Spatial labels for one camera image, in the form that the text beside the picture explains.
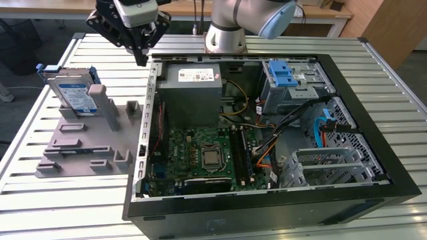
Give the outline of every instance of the black cable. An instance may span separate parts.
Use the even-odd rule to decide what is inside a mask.
[[[196,0],[193,2],[193,24],[197,24],[197,7],[196,7]]]
[[[231,108],[232,108],[232,112],[237,112],[236,104],[232,104],[232,105],[231,105]],[[237,114],[236,116],[240,118],[240,120],[243,121],[243,123],[251,124],[240,114]]]
[[[1,141],[1,140],[0,140],[0,144],[11,145],[11,144],[12,144],[12,142],[11,142],[11,141]]]
[[[229,117],[227,117],[227,116],[220,116],[221,118],[224,118],[224,119],[227,119],[229,122],[232,122],[233,124],[236,124],[236,125],[240,125],[241,124],[241,122],[236,122],[235,120],[232,120]]]
[[[301,21],[300,21],[300,27],[299,27],[299,32],[297,35],[299,36],[303,32],[303,29],[305,27],[305,23],[307,23],[307,17],[305,17],[305,12],[304,9],[301,8],[301,6],[296,5],[296,7],[299,7],[300,11],[301,11]]]
[[[324,103],[331,100],[331,96],[323,96],[319,99],[312,99],[305,101],[297,108],[295,108],[280,120],[275,128],[272,129],[271,136],[268,140],[257,147],[256,151],[261,150],[265,146],[268,146],[272,141],[279,137],[283,132],[283,128],[287,127],[292,122],[295,122],[305,112],[307,108],[309,108],[313,104]]]
[[[199,34],[204,32],[204,20],[205,20],[205,0],[200,1],[201,13],[200,13],[200,23],[199,23]]]

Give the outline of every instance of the power supply label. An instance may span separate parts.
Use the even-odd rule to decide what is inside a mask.
[[[88,94],[85,84],[59,84],[63,97],[69,103],[72,109],[81,113],[79,115],[92,115],[96,112],[96,104]]]
[[[211,82],[213,79],[213,69],[212,68],[188,68],[180,69],[177,71],[177,81],[179,82]]]

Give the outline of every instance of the metal table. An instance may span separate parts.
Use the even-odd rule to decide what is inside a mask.
[[[59,64],[93,65],[116,104],[144,103],[148,68],[97,34],[75,35]],[[247,37],[251,53],[329,54],[405,169],[427,193],[427,108],[368,43],[355,38]],[[203,38],[165,35],[152,53],[201,53]],[[121,220],[127,175],[35,177],[36,164],[57,125],[59,100],[48,86],[0,162],[0,239],[145,239]],[[251,232],[221,239],[426,239],[427,194],[360,219],[329,226]]]

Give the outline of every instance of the cable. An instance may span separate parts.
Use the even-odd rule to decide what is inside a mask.
[[[323,143],[323,147],[327,146],[327,133],[323,131],[321,132],[321,143]]]
[[[317,144],[317,148],[323,148],[321,137],[319,133],[320,121],[325,122],[327,120],[328,119],[324,116],[320,116],[313,120],[312,131],[313,131],[313,139],[315,139],[315,143]]]
[[[193,3],[193,24],[197,24],[197,7],[196,7],[196,0],[192,0]]]
[[[248,96],[247,96],[245,91],[241,89],[241,87],[240,87],[233,81],[227,80],[227,82],[231,83],[231,84],[240,90],[240,92],[243,93],[245,104],[244,104],[244,107],[243,107],[243,109],[241,109],[240,111],[229,112],[229,113],[220,113],[220,115],[221,115],[221,116],[235,116],[235,115],[243,113],[244,110],[247,110],[248,104],[249,104],[249,102],[248,102]]]
[[[12,142],[11,142],[11,141],[3,141],[3,140],[0,140],[0,144],[11,145],[11,144],[12,144]]]
[[[11,86],[11,87],[7,87],[5,89],[43,89],[43,87],[37,87],[37,86]]]
[[[204,31],[204,20],[205,20],[205,0],[201,0],[201,13],[200,13],[200,22],[199,22],[199,33],[203,34]]]
[[[308,107],[311,107],[313,104],[317,104],[317,103],[324,103],[324,102],[328,102],[331,100],[331,96],[323,96],[317,99],[312,99],[312,100],[308,100],[305,101],[297,108],[295,108],[284,117],[283,119],[280,120],[280,122],[276,124],[273,130],[272,130],[272,133],[271,133],[271,137],[269,139],[267,140],[265,143],[263,143],[256,149],[256,151],[261,150],[267,145],[268,143],[279,137],[279,135],[281,134],[283,132],[283,128],[287,127],[293,121],[296,121],[305,109]]]
[[[300,27],[299,27],[299,32],[297,35],[299,36],[303,32],[303,29],[305,27],[305,23],[307,23],[307,17],[305,17],[305,12],[301,6],[296,5],[296,7],[299,7],[299,9],[301,10],[301,21],[300,21]]]
[[[273,146],[276,145],[276,142],[277,142],[277,139],[273,141],[273,143],[269,145],[267,151],[265,151],[264,154],[260,156],[260,159],[259,159],[257,162],[256,162],[256,167],[264,167],[264,168],[265,168],[265,166],[267,166],[267,167],[271,168],[271,166],[264,165],[264,164],[260,164],[260,163],[261,163],[265,155],[268,154],[268,152],[272,150]]]
[[[231,124],[235,124],[235,125],[243,125],[243,126],[249,126],[252,128],[257,128],[257,129],[264,129],[265,127],[264,126],[256,126],[256,125],[252,125],[252,124],[248,124],[248,123],[239,123],[233,120],[231,120],[227,116],[220,116],[223,119],[225,119],[227,122],[229,122]]]
[[[231,105],[231,108],[232,108],[232,111],[237,112],[235,104]],[[240,114],[237,114],[236,116],[240,118],[243,123],[251,124]]]

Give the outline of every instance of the floor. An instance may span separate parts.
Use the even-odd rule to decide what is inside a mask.
[[[59,29],[59,23],[53,20],[33,21],[43,46],[35,51],[40,62],[44,65],[55,65],[61,58],[75,33],[92,33],[81,20],[67,20],[65,28]],[[176,23],[171,27],[173,32],[169,34],[189,34],[192,26]],[[397,74],[409,86],[420,100],[427,104],[427,51],[415,51],[397,69]],[[11,87],[36,87],[36,88],[11,88],[15,95],[11,103],[0,101],[0,141],[12,141],[20,129],[27,114],[37,99],[44,83],[37,74],[16,76],[0,63],[0,80],[7,88]],[[8,145],[0,144],[0,157],[4,155]]]

